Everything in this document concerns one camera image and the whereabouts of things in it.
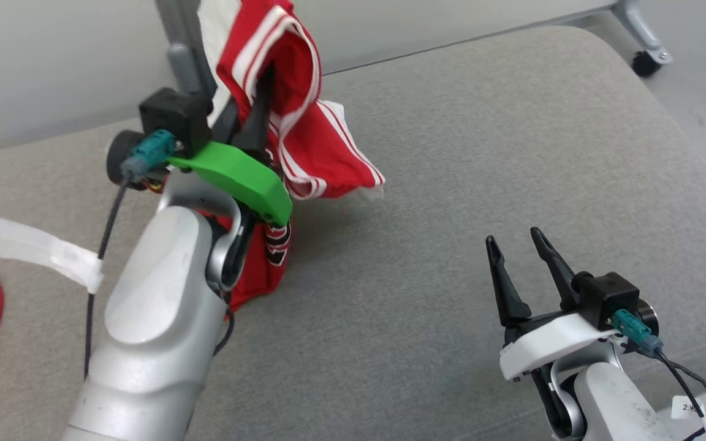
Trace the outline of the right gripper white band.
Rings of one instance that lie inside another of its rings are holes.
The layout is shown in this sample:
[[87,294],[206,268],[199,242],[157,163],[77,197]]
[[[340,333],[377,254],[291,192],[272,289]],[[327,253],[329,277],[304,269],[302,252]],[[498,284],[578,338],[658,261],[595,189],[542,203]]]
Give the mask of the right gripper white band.
[[[572,287],[575,274],[538,227],[530,229],[533,244],[539,257],[546,262],[558,294],[563,311],[574,310],[579,303],[579,293]],[[614,335],[614,330],[598,330],[578,313],[563,315],[549,323],[531,330],[521,337],[516,328],[507,328],[524,323],[532,312],[522,301],[512,279],[505,268],[505,258],[493,235],[487,237],[488,265],[492,276],[493,293],[498,305],[499,323],[504,330],[504,346],[499,351],[499,368],[505,380],[517,379],[533,369],[575,354],[591,344]]]

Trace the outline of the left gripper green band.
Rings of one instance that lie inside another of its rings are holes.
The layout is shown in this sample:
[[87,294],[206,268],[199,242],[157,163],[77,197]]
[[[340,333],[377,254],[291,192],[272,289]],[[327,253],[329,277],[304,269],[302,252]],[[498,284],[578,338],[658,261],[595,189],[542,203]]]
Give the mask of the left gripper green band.
[[258,78],[251,111],[241,128],[238,104],[228,100],[211,125],[212,141],[193,158],[172,156],[168,163],[182,170],[188,168],[202,181],[249,207],[266,223],[283,227],[292,217],[291,197],[282,178],[260,163],[271,162],[267,145],[274,87],[275,68],[270,64]]

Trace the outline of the red white-sleeved t-shirt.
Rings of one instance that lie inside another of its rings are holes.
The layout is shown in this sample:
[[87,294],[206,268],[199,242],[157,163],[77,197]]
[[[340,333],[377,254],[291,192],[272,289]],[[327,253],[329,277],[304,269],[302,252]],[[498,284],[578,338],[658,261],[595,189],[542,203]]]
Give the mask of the red white-sleeved t-shirt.
[[243,122],[255,82],[272,65],[275,95],[267,129],[267,162],[297,200],[381,197],[384,175],[358,149],[342,104],[323,100],[316,42],[291,0],[200,0],[203,50],[218,91],[209,123],[227,101]]

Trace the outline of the white tape flag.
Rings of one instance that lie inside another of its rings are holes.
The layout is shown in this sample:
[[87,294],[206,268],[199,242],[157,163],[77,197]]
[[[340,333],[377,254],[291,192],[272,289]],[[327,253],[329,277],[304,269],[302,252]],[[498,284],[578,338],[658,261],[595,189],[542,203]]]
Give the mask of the white tape flag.
[[86,287],[90,294],[96,294],[104,278],[102,260],[93,251],[3,218],[0,218],[0,259],[53,269]]

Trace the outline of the grey partition end leg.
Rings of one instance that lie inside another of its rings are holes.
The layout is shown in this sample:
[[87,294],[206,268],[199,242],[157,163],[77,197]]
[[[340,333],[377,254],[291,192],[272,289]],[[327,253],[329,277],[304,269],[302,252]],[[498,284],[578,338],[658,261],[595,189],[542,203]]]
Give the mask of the grey partition end leg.
[[611,11],[641,47],[631,61],[636,75],[640,78],[653,77],[661,67],[673,61],[672,54],[642,15],[640,0],[614,0]]

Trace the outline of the grey partition post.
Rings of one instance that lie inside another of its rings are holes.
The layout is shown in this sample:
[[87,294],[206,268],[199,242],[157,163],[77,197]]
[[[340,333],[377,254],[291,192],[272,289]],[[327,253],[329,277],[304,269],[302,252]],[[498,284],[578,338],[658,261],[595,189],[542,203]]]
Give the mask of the grey partition post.
[[179,90],[213,98],[216,81],[208,67],[198,10],[200,0],[154,0],[169,43],[166,56]]

